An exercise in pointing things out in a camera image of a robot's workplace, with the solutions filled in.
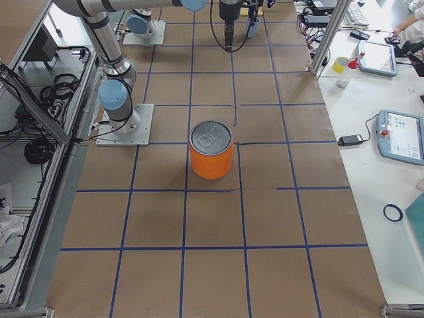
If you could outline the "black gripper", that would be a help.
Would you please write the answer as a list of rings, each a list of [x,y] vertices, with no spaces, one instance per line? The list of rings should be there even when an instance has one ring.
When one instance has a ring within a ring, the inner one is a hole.
[[[224,21],[225,49],[233,46],[235,21],[239,18],[239,1],[220,1],[219,16]]]

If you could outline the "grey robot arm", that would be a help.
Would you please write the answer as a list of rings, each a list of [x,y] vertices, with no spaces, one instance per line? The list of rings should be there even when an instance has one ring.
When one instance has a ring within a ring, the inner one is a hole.
[[[150,9],[133,9],[127,17],[127,28],[139,39],[148,40],[156,34]]]
[[[155,7],[183,7],[202,10],[206,1],[55,1],[63,12],[79,17],[97,53],[103,61],[107,80],[98,90],[98,98],[109,116],[111,132],[118,136],[132,134],[140,126],[134,109],[132,90],[136,81],[134,65],[127,60],[109,22],[110,12]]]

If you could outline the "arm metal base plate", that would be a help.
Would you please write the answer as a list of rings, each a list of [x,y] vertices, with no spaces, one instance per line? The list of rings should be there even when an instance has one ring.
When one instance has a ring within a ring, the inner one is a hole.
[[[164,20],[127,19],[127,28],[129,32],[124,36],[124,46],[153,46],[164,43]]]
[[[154,112],[153,104],[133,105],[132,116],[127,122],[110,121],[106,111],[103,112],[103,121],[99,129],[100,137],[96,138],[98,146],[148,146]]]

